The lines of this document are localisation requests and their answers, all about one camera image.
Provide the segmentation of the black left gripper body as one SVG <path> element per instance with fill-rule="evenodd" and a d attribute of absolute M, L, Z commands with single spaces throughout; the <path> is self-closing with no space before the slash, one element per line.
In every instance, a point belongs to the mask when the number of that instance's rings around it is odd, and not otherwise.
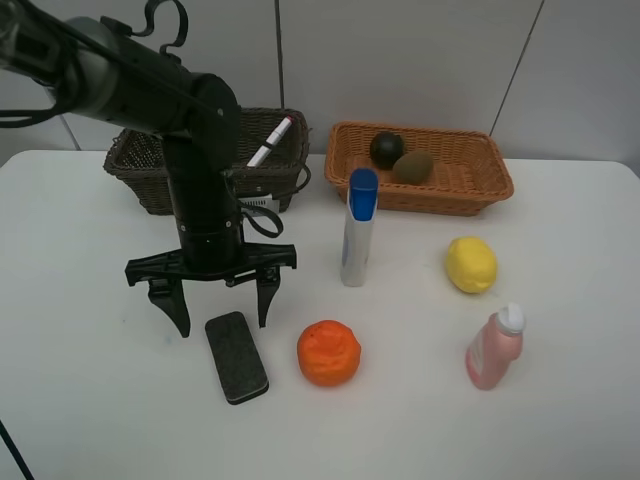
<path fill-rule="evenodd" d="M 213 282 L 233 287 L 251 280 L 272 280 L 281 267 L 297 268 L 293 245 L 244 243 L 230 260 L 219 256 L 189 260 L 183 250 L 130 260 L 125 276 L 130 286 L 152 279 Z"/>

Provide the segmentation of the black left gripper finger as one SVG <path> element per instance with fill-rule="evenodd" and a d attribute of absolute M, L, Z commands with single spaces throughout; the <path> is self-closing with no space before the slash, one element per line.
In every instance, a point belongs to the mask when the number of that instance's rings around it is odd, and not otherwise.
<path fill-rule="evenodd" d="M 270 305 L 281 283 L 279 267 L 270 267 L 257 272 L 257 313 L 260 328 L 267 326 L 267 316 Z"/>
<path fill-rule="evenodd" d="M 183 338 L 188 338 L 191 332 L 191 321 L 182 281 L 161 278 L 151 279 L 148 284 L 150 302 L 169 317 Z"/>

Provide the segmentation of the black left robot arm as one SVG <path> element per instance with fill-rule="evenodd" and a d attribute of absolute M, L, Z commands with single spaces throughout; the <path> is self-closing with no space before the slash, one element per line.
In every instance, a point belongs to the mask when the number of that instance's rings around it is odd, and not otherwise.
<path fill-rule="evenodd" d="M 5 129 L 74 113 L 156 136 L 161 141 L 177 250 L 130 261 L 130 284 L 147 282 L 150 301 L 183 336 L 191 330 L 185 281 L 257 285 L 258 318 L 265 321 L 283 267 L 295 267 L 291 245 L 280 245 L 277 223 L 266 242 L 248 243 L 243 227 L 257 207 L 237 195 L 232 166 L 243 135 L 241 110 L 218 76 L 193 73 L 170 45 L 152 51 L 141 34 L 115 19 L 60 21 L 28 1 L 1 5 L 1 65 L 47 88 L 47 109 L 6 109 Z"/>

